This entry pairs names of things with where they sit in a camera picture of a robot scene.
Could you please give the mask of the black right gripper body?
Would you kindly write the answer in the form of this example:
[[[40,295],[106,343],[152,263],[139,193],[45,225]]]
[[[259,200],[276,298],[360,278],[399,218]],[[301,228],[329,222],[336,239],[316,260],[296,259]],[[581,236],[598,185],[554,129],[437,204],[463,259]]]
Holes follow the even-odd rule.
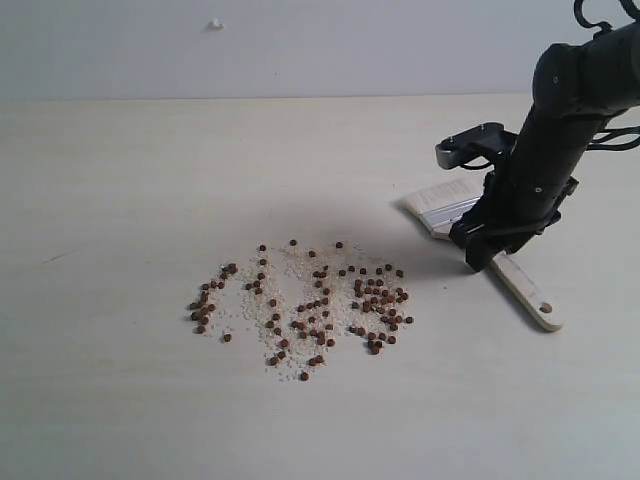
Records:
[[[490,202],[496,173],[487,173],[481,197],[470,210],[451,226],[448,238],[465,252],[465,262],[475,272],[484,270],[500,253],[513,254],[529,240],[561,219],[559,207],[577,189],[579,182],[572,176],[564,183],[550,209],[536,220],[508,214],[506,201]]]

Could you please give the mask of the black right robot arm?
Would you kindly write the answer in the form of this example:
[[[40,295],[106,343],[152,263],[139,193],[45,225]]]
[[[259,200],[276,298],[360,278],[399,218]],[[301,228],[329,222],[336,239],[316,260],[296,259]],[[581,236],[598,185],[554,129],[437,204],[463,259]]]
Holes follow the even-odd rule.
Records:
[[[488,122],[435,147],[445,170],[472,170],[477,158],[486,161],[480,199],[449,233],[476,272],[560,220],[562,202],[578,186],[572,173],[585,152],[639,145],[611,142],[637,135],[638,128],[608,126],[639,104],[639,8],[622,2],[632,21],[615,29],[606,21],[588,21],[582,6],[574,3],[574,17],[593,30],[593,38],[581,46],[556,43],[542,54],[534,70],[533,103],[519,133]]]

